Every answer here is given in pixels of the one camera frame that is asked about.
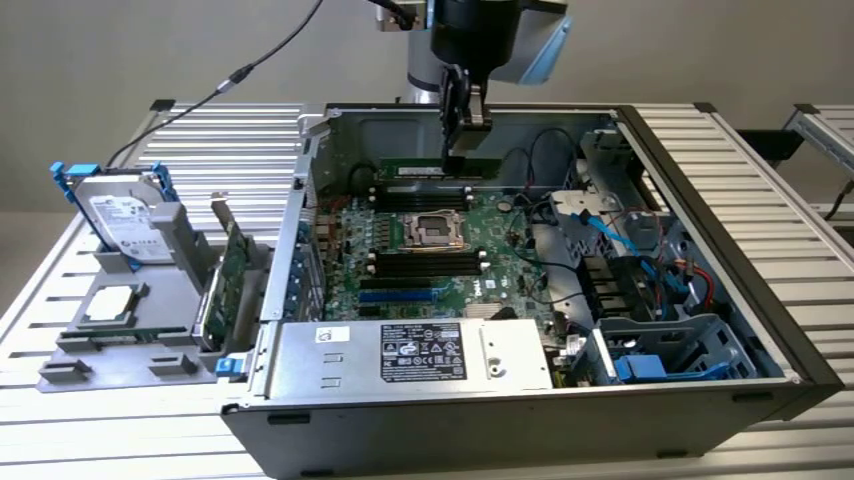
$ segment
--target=blue latch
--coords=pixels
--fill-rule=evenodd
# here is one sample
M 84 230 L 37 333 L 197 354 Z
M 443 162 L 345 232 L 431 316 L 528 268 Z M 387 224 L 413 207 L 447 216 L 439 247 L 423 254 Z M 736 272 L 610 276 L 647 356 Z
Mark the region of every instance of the blue latch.
M 624 355 L 614 362 L 616 377 L 622 382 L 662 382 L 667 372 L 658 355 Z
M 172 184 L 172 176 L 169 175 L 169 169 L 165 168 L 160 162 L 155 162 L 151 167 L 151 171 L 157 174 L 160 178 L 160 190 L 163 198 L 169 202 L 177 202 L 177 192 L 175 191 L 175 185 Z
M 53 183 L 56 183 L 56 186 L 62 191 L 62 196 L 65 197 L 65 200 L 68 200 L 68 203 L 77 203 L 74 192 L 68 186 L 68 182 L 65 181 L 64 170 L 65 170 L 65 164 L 62 162 L 54 162 L 53 165 L 50 165 Z
M 614 361 L 614 368 L 620 382 L 652 383 L 722 380 L 728 365 L 722 362 L 699 372 L 667 373 L 658 355 L 624 355 Z
M 97 163 L 79 163 L 68 167 L 65 175 L 69 177 L 91 177 L 100 173 L 101 166 Z
M 217 377 L 240 377 L 243 376 L 243 359 L 223 357 L 216 361 L 213 373 Z

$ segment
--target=motherboard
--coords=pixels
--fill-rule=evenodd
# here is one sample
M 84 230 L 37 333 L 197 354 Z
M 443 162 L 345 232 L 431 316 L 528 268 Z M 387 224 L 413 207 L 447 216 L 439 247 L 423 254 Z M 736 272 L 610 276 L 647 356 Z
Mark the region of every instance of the motherboard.
M 528 296 L 542 269 L 514 254 L 507 241 L 524 229 L 523 222 L 510 228 L 522 210 L 511 197 L 475 193 L 467 210 L 428 212 L 377 211 L 364 198 L 345 202 L 317 217 L 327 321 L 491 318 L 510 308 L 546 328 L 551 307 Z M 516 251 L 535 258 L 524 247 L 518 245 Z M 448 258 L 451 264 L 441 265 Z M 393 262 L 385 266 L 383 259 Z M 383 268 L 400 270 L 387 273 Z M 532 290 L 543 296 L 540 288 Z

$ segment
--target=circuit board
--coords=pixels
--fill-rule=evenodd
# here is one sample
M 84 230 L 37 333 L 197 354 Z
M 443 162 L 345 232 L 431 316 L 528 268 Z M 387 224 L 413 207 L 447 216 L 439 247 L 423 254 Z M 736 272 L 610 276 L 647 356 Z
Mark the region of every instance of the circuit board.
M 511 307 L 519 318 L 534 318 L 540 327 L 551 318 L 551 307 L 534 302 L 527 296 L 531 282 L 539 278 L 540 268 L 519 259 L 507 244 L 506 235 L 512 218 L 519 212 L 515 207 L 508 213 L 496 209 L 499 201 L 507 200 L 500 194 L 476 194 L 471 208 L 457 212 L 461 218 L 461 235 L 464 247 L 460 251 L 481 248 L 489 267 L 480 276 L 433 277 L 432 301 L 409 303 L 371 304 L 377 315 L 361 316 L 359 307 L 360 281 L 372 278 L 367 272 L 369 252 L 381 250 L 400 255 L 404 253 L 404 226 L 401 218 L 405 213 L 373 212 L 367 202 L 353 199 L 345 208 L 335 214 L 337 252 L 328 258 L 327 266 L 327 321 L 355 321 L 360 319 L 393 318 L 457 318 L 473 316 L 483 304 L 491 308 Z M 523 222 L 515 225 L 522 233 Z M 377 231 L 377 226 L 387 230 Z M 532 250 L 519 252 L 528 258 L 535 257 Z
M 213 274 L 211 298 L 204 300 L 201 320 L 205 330 L 217 342 L 224 341 L 228 329 L 236 323 L 248 260 L 247 239 L 240 234 L 235 223 L 229 223 L 228 243 L 221 256 L 221 264 Z
M 440 158 L 385 158 L 380 161 L 377 180 L 488 180 L 497 176 L 501 162 L 493 158 L 467 158 L 463 171 L 453 176 L 444 173 L 441 164 Z

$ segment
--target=robotic arm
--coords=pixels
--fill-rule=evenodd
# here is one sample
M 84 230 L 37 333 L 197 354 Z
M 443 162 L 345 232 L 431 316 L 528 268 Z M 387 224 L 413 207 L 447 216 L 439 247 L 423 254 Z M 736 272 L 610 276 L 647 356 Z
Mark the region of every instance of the robotic arm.
M 441 158 L 447 174 L 463 168 L 492 118 L 485 94 L 492 71 L 512 56 L 520 0 L 436 0 L 431 50 L 445 64 L 440 86 Z
M 384 5 L 380 30 L 413 30 L 408 79 L 417 103 L 439 103 L 443 167 L 453 175 L 492 129 L 489 79 L 539 84 L 548 77 L 570 30 L 566 0 L 396 0 L 395 8 L 368 1 Z

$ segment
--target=cpu socket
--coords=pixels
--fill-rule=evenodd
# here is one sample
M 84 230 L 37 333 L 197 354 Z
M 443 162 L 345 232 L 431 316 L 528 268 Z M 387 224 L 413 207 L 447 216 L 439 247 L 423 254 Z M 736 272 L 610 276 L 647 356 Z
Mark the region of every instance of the cpu socket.
M 403 216 L 405 246 L 463 248 L 461 219 L 452 210 Z

